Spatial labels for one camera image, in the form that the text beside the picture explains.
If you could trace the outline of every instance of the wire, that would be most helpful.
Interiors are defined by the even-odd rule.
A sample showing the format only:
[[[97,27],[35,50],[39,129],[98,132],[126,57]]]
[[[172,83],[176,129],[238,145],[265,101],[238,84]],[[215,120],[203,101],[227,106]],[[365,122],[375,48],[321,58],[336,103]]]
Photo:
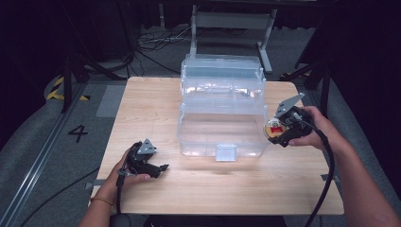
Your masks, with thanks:
[[[74,23],[73,23],[73,21],[72,21],[70,15],[68,14],[67,9],[65,8],[64,4],[62,3],[61,0],[59,0],[59,3],[60,3],[60,5],[61,5],[62,11],[64,12],[65,16],[66,16],[67,19],[68,19],[68,22],[69,22],[70,26],[74,29],[74,31],[75,31],[75,33],[76,33],[76,35],[77,35],[77,38],[78,38],[80,44],[81,44],[82,47],[83,47],[83,50],[85,51],[85,53],[88,55],[88,57],[89,57],[92,61],[95,61],[95,60],[94,60],[94,57],[91,55],[90,51],[89,51],[88,48],[86,47],[85,42],[82,40],[82,37],[79,35],[79,32],[78,32],[77,28],[74,26]],[[124,58],[122,64],[117,65],[117,66],[115,66],[115,67],[107,68],[107,70],[110,71],[110,72],[114,72],[114,71],[117,71],[117,70],[119,70],[119,69],[123,69],[124,67],[127,67],[128,64],[133,60],[133,58],[129,58],[129,55],[131,55],[131,52],[127,55],[127,57]],[[91,68],[84,68],[84,69],[85,69],[87,72],[89,72],[89,73],[98,73],[98,72],[99,72],[99,71],[97,71],[96,69],[91,69]]]
[[[135,55],[135,58],[139,61],[139,66],[141,67],[141,69],[142,69],[142,74],[141,74],[141,76],[143,77],[144,76],[144,73],[145,73],[145,69],[144,69],[144,67],[143,67],[143,65],[142,65],[142,61]]]
[[[130,64],[130,69],[132,70],[132,72],[137,76],[137,77],[139,77],[139,75],[136,73],[136,71],[132,68],[132,65]]]
[[[135,174],[131,175],[129,174],[126,170],[127,170],[127,161],[131,155],[131,152],[134,148],[137,148],[138,146],[141,146],[142,142],[137,142],[135,144],[133,144],[130,147],[130,152],[127,154],[126,158],[124,159],[124,163],[121,166],[120,169],[118,169],[118,178],[117,181],[115,183],[115,185],[117,186],[117,200],[116,200],[116,205],[115,208],[117,210],[117,214],[120,215],[121,214],[121,192],[122,192],[122,188],[124,185],[124,180],[126,176],[136,176],[137,172],[135,170]]]
[[[128,65],[127,65],[127,78],[129,79],[131,76],[130,76],[130,70],[128,69]]]
[[[168,71],[171,71],[171,72],[174,72],[174,73],[177,73],[177,74],[180,74],[180,72],[179,72],[179,71],[177,71],[177,70],[174,70],[174,69],[170,69],[170,68],[168,68],[168,67],[166,67],[166,66],[164,66],[164,65],[160,64],[159,62],[157,62],[157,61],[153,60],[152,58],[150,58],[149,56],[145,55],[145,54],[144,54],[144,53],[142,53],[141,51],[138,51],[138,53],[140,53],[140,54],[141,54],[142,56],[144,56],[145,58],[147,58],[147,59],[149,59],[149,60],[151,60],[151,61],[155,62],[156,64],[158,64],[158,65],[162,66],[162,67],[163,67],[163,68],[165,68],[166,70],[168,70]]]
[[[329,168],[328,168],[328,175],[327,175],[327,179],[326,182],[324,184],[324,188],[323,191],[321,193],[321,196],[319,197],[318,202],[315,205],[315,208],[313,209],[312,214],[310,214],[309,219],[305,225],[305,227],[308,227],[312,224],[313,219],[316,217],[316,215],[318,214],[319,209],[321,208],[324,198],[327,195],[328,189],[330,187],[330,184],[333,180],[334,177],[334,168],[335,168],[335,161],[334,161],[334,154],[333,154],[333,150],[330,147],[330,144],[328,143],[328,139],[327,136],[325,136],[325,134],[320,131],[318,128],[316,128],[314,125],[304,121],[304,120],[296,120],[296,119],[290,119],[289,121],[291,121],[292,123],[303,123],[306,124],[307,126],[309,126],[310,128],[313,129],[313,131],[315,131],[319,137],[321,137],[321,140],[323,142],[324,148],[326,149],[326,152],[328,154],[328,158],[329,158]]]
[[[91,174],[95,173],[96,171],[98,171],[100,169],[100,167],[95,168],[94,170],[92,170],[91,172],[85,174],[83,177],[73,181],[72,183],[68,184],[65,188],[63,188],[62,190],[60,190],[59,192],[57,192],[56,194],[54,194],[53,196],[51,196],[49,199],[47,199],[46,201],[42,202],[42,204],[40,204],[32,213],[30,213],[30,215],[23,221],[23,223],[20,225],[20,227],[23,227],[24,225],[26,225],[26,223],[42,208],[44,207],[48,202],[50,202],[51,200],[53,200],[54,198],[56,198],[59,194],[61,194],[63,191],[67,190],[68,188],[70,188],[71,186],[73,186],[74,184],[82,181],[84,178],[90,176]]]
[[[117,71],[117,70],[127,67],[133,61],[133,54],[131,52],[128,53],[127,56],[124,56],[124,58],[121,61],[122,61],[122,64],[114,66],[114,67],[106,68],[106,69],[110,72],[114,72],[114,71]],[[100,71],[93,69],[92,67],[85,68],[85,70],[89,73],[101,73]]]
[[[233,35],[233,36],[241,36],[245,33],[245,31],[247,31],[247,29],[233,29],[233,28],[223,28],[220,31]]]
[[[162,33],[160,36],[155,38],[152,33],[146,33],[141,36],[147,36],[146,38],[138,38],[138,43],[136,48],[140,48],[142,51],[153,51],[153,50],[161,50],[168,46],[169,44],[176,44],[182,40],[190,41],[185,37],[189,34],[191,26],[187,27],[184,30],[179,31],[178,34],[173,34],[173,30],[170,30],[169,35],[165,36],[165,32]],[[153,44],[152,47],[143,46],[143,44]]]

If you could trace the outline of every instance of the black curtain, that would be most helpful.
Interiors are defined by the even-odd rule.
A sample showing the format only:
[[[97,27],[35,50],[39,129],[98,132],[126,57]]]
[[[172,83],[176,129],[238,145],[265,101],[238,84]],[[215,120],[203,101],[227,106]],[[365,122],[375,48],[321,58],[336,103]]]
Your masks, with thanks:
[[[364,3],[359,16],[346,22],[352,29],[334,59],[332,77],[401,198],[400,9],[391,2]]]
[[[0,13],[2,148],[45,104],[44,88],[61,70],[60,43],[31,1],[2,3]]]

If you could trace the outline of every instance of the wrist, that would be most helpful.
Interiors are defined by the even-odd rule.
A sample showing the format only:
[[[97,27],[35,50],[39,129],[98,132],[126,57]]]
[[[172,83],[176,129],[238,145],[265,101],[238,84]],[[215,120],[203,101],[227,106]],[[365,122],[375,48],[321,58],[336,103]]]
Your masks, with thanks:
[[[99,190],[96,192],[96,196],[114,201],[117,195],[117,186],[115,183],[108,183],[107,181],[100,186]]]
[[[350,154],[354,147],[344,138],[336,141],[335,145],[332,147],[333,153],[337,158],[347,156]]]

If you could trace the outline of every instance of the person's right hand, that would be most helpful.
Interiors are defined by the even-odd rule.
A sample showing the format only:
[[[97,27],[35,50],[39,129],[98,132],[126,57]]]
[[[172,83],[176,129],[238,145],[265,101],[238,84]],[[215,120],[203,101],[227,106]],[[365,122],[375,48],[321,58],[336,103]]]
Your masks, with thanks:
[[[340,143],[345,139],[342,137],[336,127],[334,127],[334,125],[326,117],[324,117],[315,106],[305,106],[302,107],[302,109],[312,115],[316,128],[318,128],[318,130],[322,131],[325,136],[327,136],[332,149],[337,149],[337,146],[339,146]],[[317,149],[324,150],[321,137],[314,131],[307,136],[291,139],[288,141],[288,144],[290,146],[313,146]]]

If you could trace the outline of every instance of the number 4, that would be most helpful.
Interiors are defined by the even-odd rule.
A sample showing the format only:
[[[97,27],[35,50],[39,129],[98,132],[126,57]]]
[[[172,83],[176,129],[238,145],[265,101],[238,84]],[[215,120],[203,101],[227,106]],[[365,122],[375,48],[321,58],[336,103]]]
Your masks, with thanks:
[[[80,137],[84,134],[88,134],[88,132],[84,132],[83,130],[85,130],[85,127],[83,125],[80,125],[74,128],[73,130],[69,131],[68,134],[77,135],[78,138],[76,143],[79,143]]]

